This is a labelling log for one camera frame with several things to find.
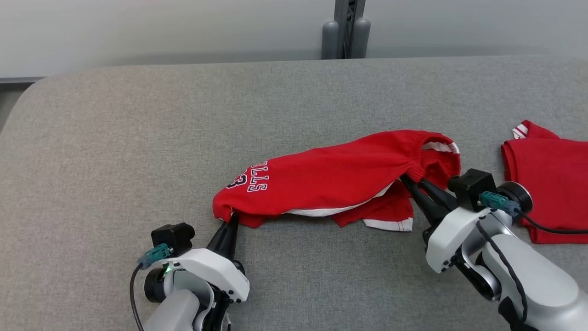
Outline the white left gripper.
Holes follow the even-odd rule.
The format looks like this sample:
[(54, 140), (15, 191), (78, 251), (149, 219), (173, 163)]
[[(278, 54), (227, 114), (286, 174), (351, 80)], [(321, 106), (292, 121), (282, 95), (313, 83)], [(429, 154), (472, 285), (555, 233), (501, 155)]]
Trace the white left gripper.
[(226, 292), (237, 302), (245, 302), (250, 293), (248, 277), (232, 262), (235, 259), (239, 216), (232, 214), (216, 231), (206, 248), (191, 249), (179, 257), (164, 258), (163, 262), (174, 267), (175, 263), (187, 272), (202, 278)]

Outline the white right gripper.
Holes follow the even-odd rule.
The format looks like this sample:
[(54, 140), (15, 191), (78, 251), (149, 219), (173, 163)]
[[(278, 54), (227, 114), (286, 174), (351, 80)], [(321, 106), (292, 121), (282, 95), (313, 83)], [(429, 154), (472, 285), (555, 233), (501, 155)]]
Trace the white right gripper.
[[(501, 232), (501, 221), (490, 209), (473, 212), (458, 208), (456, 197), (426, 178), (414, 182), (407, 174), (400, 176), (401, 182), (420, 208), (431, 226), (437, 226), (428, 240), (426, 261), (437, 273), (449, 267), (450, 259), (461, 252), (467, 257), (482, 249), (486, 240), (477, 230), (480, 223), (488, 234)], [(444, 218), (444, 207), (449, 212)]]

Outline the red white-trimmed shorts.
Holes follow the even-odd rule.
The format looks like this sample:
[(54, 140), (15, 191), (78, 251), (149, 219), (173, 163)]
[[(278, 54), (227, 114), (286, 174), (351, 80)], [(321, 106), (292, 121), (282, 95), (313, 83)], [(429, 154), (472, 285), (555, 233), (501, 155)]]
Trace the red white-trimmed shorts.
[(460, 172), (460, 151), (447, 136), (384, 131), (255, 164), (215, 195), (212, 211), (250, 228), (293, 214), (330, 217), (341, 228), (361, 220), (368, 228), (411, 231), (413, 208), (401, 176), (446, 189)]

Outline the red number 23 jersey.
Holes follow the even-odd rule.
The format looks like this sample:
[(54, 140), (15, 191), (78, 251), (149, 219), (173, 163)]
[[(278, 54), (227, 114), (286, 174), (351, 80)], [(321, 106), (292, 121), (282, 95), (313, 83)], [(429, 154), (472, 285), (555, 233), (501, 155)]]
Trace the red number 23 jersey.
[[(529, 191), (531, 218), (557, 230), (588, 231), (588, 141), (560, 138), (531, 121), (501, 146), (504, 178)], [(535, 244), (588, 244), (588, 234), (553, 234), (521, 220)]]

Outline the grey metal partition post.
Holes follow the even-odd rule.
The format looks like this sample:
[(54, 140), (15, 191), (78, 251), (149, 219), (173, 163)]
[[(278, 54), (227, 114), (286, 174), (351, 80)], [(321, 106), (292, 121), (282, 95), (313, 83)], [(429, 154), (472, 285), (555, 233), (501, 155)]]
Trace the grey metal partition post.
[(363, 17), (366, 0), (335, 0), (334, 18), (322, 27), (321, 59), (363, 59), (371, 22)]

